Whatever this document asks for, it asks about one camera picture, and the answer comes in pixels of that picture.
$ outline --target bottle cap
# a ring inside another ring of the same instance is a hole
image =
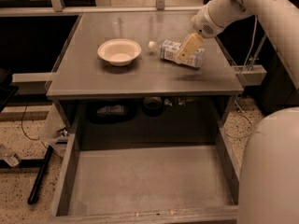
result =
[[[149,49],[156,50],[157,49],[157,43],[154,41],[149,42]]]

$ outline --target gray table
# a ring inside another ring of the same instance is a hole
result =
[[[47,96],[52,100],[144,97],[155,95],[237,95],[243,91],[215,39],[205,40],[199,70],[161,61],[150,53],[151,40],[183,41],[194,32],[192,11],[83,14]],[[97,56],[113,38],[138,42],[141,55],[127,67],[112,67]]]

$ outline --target wire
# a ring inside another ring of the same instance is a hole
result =
[[[28,139],[30,139],[30,140],[33,140],[33,141],[40,141],[41,144],[42,144],[42,146],[43,146],[45,149],[48,149],[48,147],[44,144],[43,141],[41,141],[41,140],[39,139],[39,137],[38,137],[38,138],[32,138],[32,137],[30,137],[30,136],[26,133],[26,131],[24,130],[24,128],[23,128],[23,120],[24,120],[24,117],[25,117],[25,114],[26,114],[26,111],[27,111],[27,107],[28,107],[28,102],[26,102],[25,109],[24,109],[24,111],[23,111],[23,113],[22,113],[22,116],[21,116],[21,130],[22,130],[23,134],[26,136],[26,138],[28,138]],[[59,156],[57,153],[53,152],[53,154],[56,155],[57,157],[59,157],[61,160],[63,159],[63,158],[62,158],[61,156]]]
[[[247,137],[251,136],[251,134],[252,134],[253,124],[252,124],[251,120],[248,118],[248,116],[246,115],[246,112],[240,107],[240,105],[238,104],[237,101],[235,101],[235,105],[238,107],[238,109],[241,112],[241,114],[238,113],[239,116],[245,118],[249,122],[249,124],[250,124],[249,133],[246,134],[246,135],[243,135],[243,136],[233,136],[233,135],[228,134],[228,132],[227,132],[227,130],[225,128],[224,128],[224,131],[225,131],[226,135],[229,136],[229,137],[231,137],[231,138],[237,138],[237,139],[247,138]]]
[[[253,27],[253,34],[252,34],[252,39],[251,39],[251,45],[250,45],[250,49],[249,49],[249,52],[247,54],[247,57],[246,57],[246,59],[244,61],[244,64],[243,64],[244,68],[245,68],[245,66],[246,66],[246,64],[248,62],[249,56],[251,54],[251,51],[252,51],[252,48],[253,48],[253,45],[254,45],[257,24],[258,24],[258,18],[255,16],[254,27]]]

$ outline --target bottle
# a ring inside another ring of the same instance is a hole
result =
[[[178,64],[185,64],[193,68],[200,68],[204,62],[204,49],[198,49],[191,54],[187,60],[181,61],[177,58],[178,51],[181,47],[181,43],[166,39],[162,42],[149,42],[149,49],[160,54],[160,58],[163,60],[172,61]]]
[[[12,168],[19,166],[21,162],[15,151],[6,148],[3,144],[0,144],[0,159],[3,159]]]

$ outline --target floor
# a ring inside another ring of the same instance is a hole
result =
[[[229,114],[225,130],[233,146],[238,164],[255,125],[263,114],[250,97],[240,98],[236,110]],[[46,153],[39,140],[50,105],[7,107],[0,114],[1,142],[22,159],[42,159]],[[2,171],[0,173],[0,223],[46,223],[59,177],[62,159],[52,155],[36,204],[27,200],[34,185],[37,169]]]

